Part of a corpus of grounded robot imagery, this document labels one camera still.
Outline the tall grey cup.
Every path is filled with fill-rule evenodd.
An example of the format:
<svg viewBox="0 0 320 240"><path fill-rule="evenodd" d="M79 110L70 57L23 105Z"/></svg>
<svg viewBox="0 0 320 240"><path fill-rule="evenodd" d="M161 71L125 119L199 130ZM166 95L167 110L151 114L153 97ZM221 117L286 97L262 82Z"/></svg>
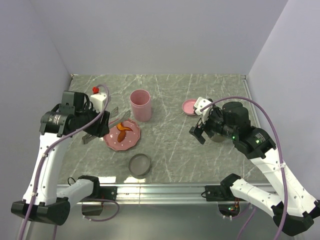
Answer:
<svg viewBox="0 0 320 240"><path fill-rule="evenodd" d="M212 136L209 138L215 143L222 143L228 139L228 134L224 131L212 131Z"/></svg>

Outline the grey round lid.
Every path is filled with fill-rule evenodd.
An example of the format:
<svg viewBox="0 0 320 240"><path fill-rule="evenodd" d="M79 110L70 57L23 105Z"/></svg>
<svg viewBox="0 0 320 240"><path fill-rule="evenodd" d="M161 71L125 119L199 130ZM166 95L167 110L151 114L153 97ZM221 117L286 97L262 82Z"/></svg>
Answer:
<svg viewBox="0 0 320 240"><path fill-rule="evenodd" d="M143 153L134 155L128 162L128 170L135 178L144 177L151 169L150 158Z"/></svg>

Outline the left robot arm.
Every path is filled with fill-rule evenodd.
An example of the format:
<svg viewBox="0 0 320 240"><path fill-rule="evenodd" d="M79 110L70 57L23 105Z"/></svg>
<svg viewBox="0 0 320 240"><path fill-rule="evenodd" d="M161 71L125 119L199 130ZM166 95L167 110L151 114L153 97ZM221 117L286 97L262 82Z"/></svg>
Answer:
<svg viewBox="0 0 320 240"><path fill-rule="evenodd" d="M58 191L59 172L73 135L84 131L101 138L109 133L108 99L88 97L84 93L64 97L40 120L39 150L36 165L22 199L11 206L11 213L25 222L63 225L71 208L87 198L101 196L98 177L82 175L68 188Z"/></svg>

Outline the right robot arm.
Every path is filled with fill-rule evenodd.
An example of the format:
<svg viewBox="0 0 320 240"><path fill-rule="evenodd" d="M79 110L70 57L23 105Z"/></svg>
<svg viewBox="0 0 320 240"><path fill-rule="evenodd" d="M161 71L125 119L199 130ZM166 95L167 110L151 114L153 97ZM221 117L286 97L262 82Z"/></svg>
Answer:
<svg viewBox="0 0 320 240"><path fill-rule="evenodd" d="M231 101L222 107L211 99L199 97L193 111L200 117L189 130L201 144L202 136L227 138L267 178L275 193L268 193L234 173L225 177L213 190L205 187L207 201L245 200L269 214L276 226L288 236L307 231L320 215L320 202L301 185L282 158L277 140L263 129L252 126L249 111L241 102Z"/></svg>

